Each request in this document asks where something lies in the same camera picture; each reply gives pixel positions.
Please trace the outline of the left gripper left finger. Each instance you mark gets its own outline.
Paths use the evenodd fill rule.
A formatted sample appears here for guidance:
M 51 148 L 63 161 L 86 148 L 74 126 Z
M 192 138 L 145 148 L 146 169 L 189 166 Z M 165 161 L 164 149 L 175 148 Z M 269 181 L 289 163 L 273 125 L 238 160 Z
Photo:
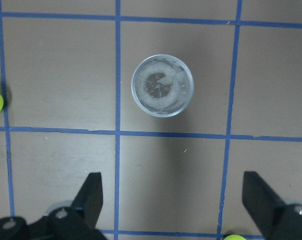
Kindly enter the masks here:
M 74 198 L 73 208 L 90 229 L 95 229 L 103 207 L 103 184 L 100 172 L 88 174 Z

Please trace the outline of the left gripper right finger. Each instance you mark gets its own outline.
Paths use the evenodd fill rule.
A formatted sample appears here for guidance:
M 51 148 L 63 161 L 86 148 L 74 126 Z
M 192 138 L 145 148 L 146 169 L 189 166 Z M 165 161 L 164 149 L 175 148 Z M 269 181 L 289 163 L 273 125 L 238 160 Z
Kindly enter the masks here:
M 255 171 L 245 171 L 242 203 L 266 240 L 293 240 L 295 204 L 285 202 Z

